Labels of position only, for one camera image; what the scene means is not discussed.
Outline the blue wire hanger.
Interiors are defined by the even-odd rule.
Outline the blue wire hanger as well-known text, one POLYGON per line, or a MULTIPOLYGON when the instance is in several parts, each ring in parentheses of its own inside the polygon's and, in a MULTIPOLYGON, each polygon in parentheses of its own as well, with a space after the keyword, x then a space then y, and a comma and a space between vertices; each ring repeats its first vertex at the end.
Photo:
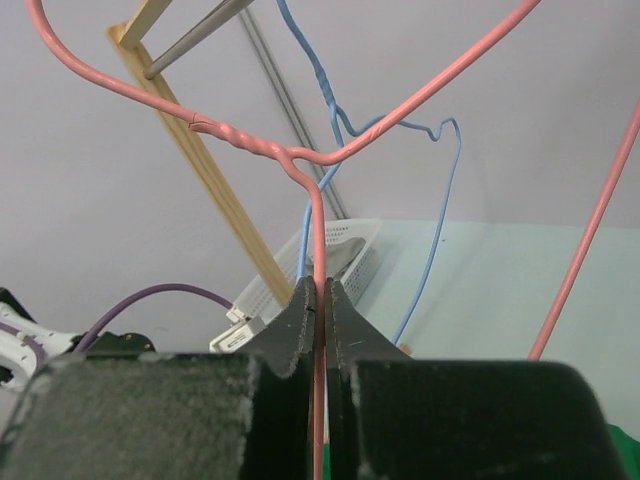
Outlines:
MULTIPOLYGON (((313 69, 314 75, 316 77, 319 89, 321 91, 322 97, 325 101, 325 104, 327 106, 328 109, 328 118, 329 118, 329 123, 330 123, 330 127, 334 136, 334 140, 337 144, 338 147, 343 147, 345 145, 344 142, 344 138, 343 138, 343 133, 342 133, 342 129, 341 127, 344 127, 347 134, 350 137, 358 137, 360 135, 362 135, 369 127, 373 126, 374 124, 378 123, 383 117, 384 114, 376 116, 374 118, 372 118, 371 120, 369 120, 368 122, 366 122, 362 127, 360 128, 356 128, 353 126, 353 124, 351 123, 346 111, 339 105, 338 101, 336 100, 336 97, 334 95, 333 89, 331 87, 329 78, 326 74, 326 70, 324 69, 319 57, 317 56, 316 52, 314 51, 313 47, 311 46, 311 44, 309 43, 309 41, 307 40, 307 38, 305 37, 305 35, 303 34, 303 32, 301 31, 301 29, 299 28, 298 24, 296 23, 296 21, 294 20, 291 11, 288 7, 288 4, 286 1, 284 0, 278 0, 277 1, 277 6, 279 9, 279 12, 281 14, 282 19, 284 20, 286 26, 288 27, 289 31, 292 33, 293 37, 295 38, 295 40, 297 41, 297 43, 299 44, 299 46, 301 47, 301 49, 304 51, 305 55, 307 56, 311 67, 313 69)), ((407 328, 409 321, 411 320, 416 307, 418 306, 418 303, 421 299, 421 296, 424 292, 424 289, 426 287, 429 275, 431 273, 432 267, 433 267, 433 263, 436 257, 436 252, 438 249, 438 245, 440 243, 441 240, 441 233, 442 233, 442 229, 444 226, 444 221, 446 218, 446 214, 447 214, 447 210, 448 210, 448 206, 449 206, 449 201, 450 201, 450 195, 451 195, 451 190, 453 187, 453 182, 454 182, 454 178, 455 178, 455 173, 456 173, 456 169, 458 166, 458 162, 460 159, 460 155, 461 155, 461 150, 462 150, 462 135, 461 135, 461 130, 459 127, 458 122, 456 121, 455 118, 453 117, 449 117, 446 119, 443 119, 438 127, 437 131, 433 131, 431 128, 429 128, 426 125, 420 125, 420 124, 416 124, 416 123, 412 123, 406 120, 400 121, 399 125, 403 128, 406 129, 411 129, 411 130, 416 130, 416 131, 422 131, 425 132, 429 139, 436 143, 440 140, 442 133, 443 133, 443 129, 444 127, 450 124, 454 130, 455 133, 455 137, 456 137, 456 154, 455 157, 453 159, 452 162, 452 166, 450 169, 450 173, 449 173, 449 177, 447 180, 447 185, 446 185, 446 189, 445 189, 445 193, 444 193, 444 197, 443 197, 443 201, 442 201, 442 205, 440 208, 440 212, 439 212, 439 217, 436 223, 436 227, 435 227, 435 232, 434 232, 434 236, 433 236, 433 240, 432 240, 432 244, 429 250, 429 254, 426 260, 426 264, 422 273, 422 276, 420 278, 419 284, 416 288, 415 294, 407 308, 406 313, 404 314, 402 320, 400 321, 398 327, 396 328, 393 336, 392 336, 392 342, 397 346, 400 347, 401 346, 401 336, 403 335, 403 333, 405 332, 405 329, 407 328)), ((308 253, 308 244, 309 244, 309 232, 310 232, 310 227, 311 227, 311 217, 312 217, 312 204, 311 202, 307 203, 307 206, 305 207, 305 211, 304 211, 304 216, 303 216, 303 224, 302 224, 302 231, 301 231, 301 240, 299 243, 299 253, 298 253, 298 260, 297 260, 297 270, 296 270, 296 275, 297 275, 297 279, 299 279, 302 275, 303 272, 303 267, 302 267, 302 261, 304 256, 308 253)))

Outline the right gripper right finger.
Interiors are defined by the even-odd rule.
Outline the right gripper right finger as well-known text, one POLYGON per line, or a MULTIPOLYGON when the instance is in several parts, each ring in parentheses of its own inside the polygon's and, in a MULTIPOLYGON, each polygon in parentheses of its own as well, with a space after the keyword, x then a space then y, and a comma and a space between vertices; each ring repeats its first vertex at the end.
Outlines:
POLYGON ((325 285, 335 479, 627 479, 600 405, 572 367, 418 360, 325 285))

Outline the green t shirt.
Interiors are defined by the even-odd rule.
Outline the green t shirt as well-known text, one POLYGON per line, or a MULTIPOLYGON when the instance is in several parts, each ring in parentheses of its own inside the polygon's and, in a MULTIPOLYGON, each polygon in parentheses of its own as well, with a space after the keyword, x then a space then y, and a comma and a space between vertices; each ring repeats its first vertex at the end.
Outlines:
MULTIPOLYGON (((639 441, 628 435, 617 425, 608 425, 609 433, 630 479, 639 480, 639 441)), ((331 479, 330 443, 325 437, 322 479, 331 479)))

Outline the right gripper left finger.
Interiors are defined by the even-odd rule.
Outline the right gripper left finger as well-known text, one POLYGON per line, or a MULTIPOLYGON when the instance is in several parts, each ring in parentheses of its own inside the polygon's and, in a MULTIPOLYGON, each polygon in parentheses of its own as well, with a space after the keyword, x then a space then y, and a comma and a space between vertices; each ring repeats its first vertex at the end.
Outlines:
POLYGON ((315 288, 233 353, 71 353, 29 381, 5 479, 307 479, 315 288))

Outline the grey t shirt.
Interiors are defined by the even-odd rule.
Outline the grey t shirt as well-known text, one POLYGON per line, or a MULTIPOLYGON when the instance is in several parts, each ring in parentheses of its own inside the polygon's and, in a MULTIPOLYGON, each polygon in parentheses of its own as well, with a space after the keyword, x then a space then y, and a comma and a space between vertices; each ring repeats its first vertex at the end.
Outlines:
POLYGON ((366 241, 362 237, 352 237, 326 247, 326 275, 340 278, 355 261, 366 241))

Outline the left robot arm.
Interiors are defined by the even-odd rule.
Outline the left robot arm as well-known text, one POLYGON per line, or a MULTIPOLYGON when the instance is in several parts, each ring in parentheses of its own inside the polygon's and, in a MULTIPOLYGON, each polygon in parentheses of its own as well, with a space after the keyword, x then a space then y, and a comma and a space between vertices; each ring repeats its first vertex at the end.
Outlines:
MULTIPOLYGON (((36 323, 16 297, 1 288, 1 387, 20 391, 29 379, 54 357, 73 352, 81 334, 64 333, 36 323)), ((100 334, 86 352, 153 352, 151 340, 138 333, 100 334)))

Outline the pink wire hanger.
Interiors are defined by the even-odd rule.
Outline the pink wire hanger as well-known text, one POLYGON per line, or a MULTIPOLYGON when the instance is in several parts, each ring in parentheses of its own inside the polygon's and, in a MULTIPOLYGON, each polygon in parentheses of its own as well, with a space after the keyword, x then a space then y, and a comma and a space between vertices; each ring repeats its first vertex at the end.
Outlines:
MULTIPOLYGON (((239 130, 230 124, 210 119, 175 101, 168 100, 103 73, 81 61, 62 43, 49 23, 41 2, 30 1, 27 4, 27 8, 36 30, 49 50, 61 63, 83 79, 159 112, 170 115, 182 121, 186 128, 195 134, 204 133, 214 136, 240 150, 245 150, 254 155, 278 162, 290 179, 304 188, 309 195, 314 234, 314 282, 316 296, 318 299, 324 299, 326 296, 325 282, 327 274, 323 197, 318 184, 296 167, 296 161, 305 160, 314 165, 334 168, 353 157, 387 131, 399 125, 409 114, 421 107, 464 70, 479 60, 481 56, 514 30, 537 5, 535 1, 521 2, 504 20, 415 94, 390 113, 383 116, 380 120, 372 123, 363 133, 355 136, 350 143, 330 154, 320 153, 307 147, 284 147, 276 142, 239 130)), ((639 114, 634 112, 625 130, 596 206, 576 247, 565 277, 528 354, 531 360, 539 360, 541 358, 552 336, 556 323, 589 252, 596 232, 599 229, 638 133, 639 114)))

